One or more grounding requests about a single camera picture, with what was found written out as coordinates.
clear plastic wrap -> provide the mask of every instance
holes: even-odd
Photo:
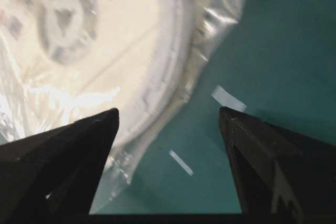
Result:
[[[244,0],[0,0],[0,132],[7,141],[120,110],[92,212],[131,183],[238,23]]]

teal surface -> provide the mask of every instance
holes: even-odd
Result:
[[[240,212],[218,130],[220,105],[211,97],[218,84],[247,113],[336,144],[335,31],[336,0],[247,0],[190,103],[152,143],[131,186],[101,213]]]

black plastic part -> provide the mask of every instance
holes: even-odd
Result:
[[[118,127],[113,109],[0,146],[0,223],[88,213]]]
[[[219,127],[243,213],[336,223],[336,147],[229,108]]]

white paper plate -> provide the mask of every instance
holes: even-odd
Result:
[[[118,147],[167,106],[188,54],[191,0],[1,3],[11,78],[22,89],[13,98],[26,117],[20,137],[116,107]]]

plastic bag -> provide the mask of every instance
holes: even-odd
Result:
[[[0,0],[0,132],[7,141],[111,107],[120,129],[92,206],[131,183],[238,23],[244,0]]]

